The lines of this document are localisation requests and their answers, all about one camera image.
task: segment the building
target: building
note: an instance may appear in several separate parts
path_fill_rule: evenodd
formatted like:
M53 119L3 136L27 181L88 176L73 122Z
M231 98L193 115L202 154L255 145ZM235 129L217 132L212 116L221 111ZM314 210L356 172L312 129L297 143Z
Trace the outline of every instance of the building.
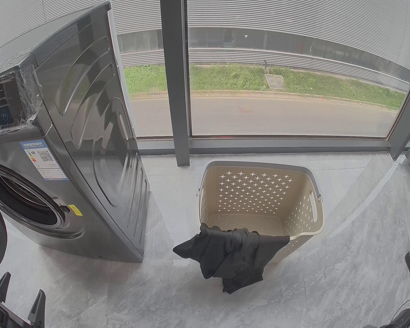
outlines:
M0 0L0 46L103 0ZM407 91L410 0L187 0L192 63L312 69ZM112 0L124 66L164 63L159 0Z

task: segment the washing machine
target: washing machine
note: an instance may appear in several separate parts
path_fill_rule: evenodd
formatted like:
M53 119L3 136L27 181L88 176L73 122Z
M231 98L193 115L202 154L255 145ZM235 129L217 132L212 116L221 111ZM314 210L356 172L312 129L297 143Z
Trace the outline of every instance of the washing machine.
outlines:
M51 249L143 259L150 186L109 10L104 3L61 17L0 48L0 258L3 215Z

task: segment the road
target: road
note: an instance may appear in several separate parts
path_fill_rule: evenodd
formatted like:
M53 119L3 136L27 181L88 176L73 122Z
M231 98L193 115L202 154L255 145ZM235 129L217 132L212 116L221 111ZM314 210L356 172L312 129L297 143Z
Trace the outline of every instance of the road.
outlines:
M132 101L137 136L171 136L167 98ZM396 112L341 100L192 97L193 135L385 137Z

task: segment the warning label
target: warning label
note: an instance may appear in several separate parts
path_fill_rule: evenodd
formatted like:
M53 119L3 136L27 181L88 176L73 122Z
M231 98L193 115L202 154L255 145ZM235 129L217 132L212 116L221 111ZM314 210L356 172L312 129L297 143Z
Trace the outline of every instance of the warning label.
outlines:
M68 180L43 139L20 142L20 145L44 180Z
M74 211L74 213L76 214L76 216L82 216L82 213L80 212L79 209L77 209L77 206L74 204L69 204L69 207L72 211Z

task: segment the grass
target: grass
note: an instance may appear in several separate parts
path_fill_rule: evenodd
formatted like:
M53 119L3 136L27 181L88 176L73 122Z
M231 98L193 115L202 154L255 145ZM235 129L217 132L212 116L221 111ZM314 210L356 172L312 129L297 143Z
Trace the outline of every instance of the grass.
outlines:
M281 75L284 78L284 90L295 94L339 97L377 103L390 108L399 108L405 97L403 92L368 84L357 79L296 71L283 67L271 67L268 73ZM131 97L140 92L167 91L164 66L128 67L125 68L125 77ZM238 64L208 67L191 65L190 86L192 91L270 90L264 76L264 68Z
M313 72L299 72L288 68L272 67L270 74L284 78L285 89L296 94L340 97L356 101L372 102L391 108L399 108L404 92L365 83L357 79L346 79Z

